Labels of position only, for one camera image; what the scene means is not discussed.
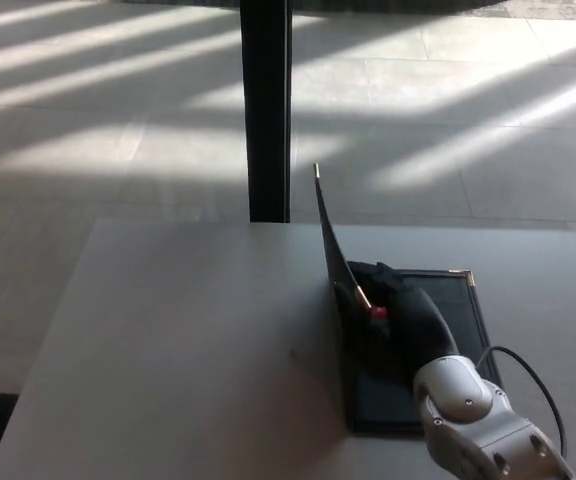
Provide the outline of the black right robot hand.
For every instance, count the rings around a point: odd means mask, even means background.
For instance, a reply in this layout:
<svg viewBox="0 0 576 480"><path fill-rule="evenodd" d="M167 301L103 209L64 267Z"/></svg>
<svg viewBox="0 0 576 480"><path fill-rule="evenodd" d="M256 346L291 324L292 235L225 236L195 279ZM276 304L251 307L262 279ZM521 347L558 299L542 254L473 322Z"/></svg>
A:
<svg viewBox="0 0 576 480"><path fill-rule="evenodd" d="M350 262L355 284L335 284L342 345L370 375L413 388L422 367L459 349L425 290L384 263Z"/></svg>

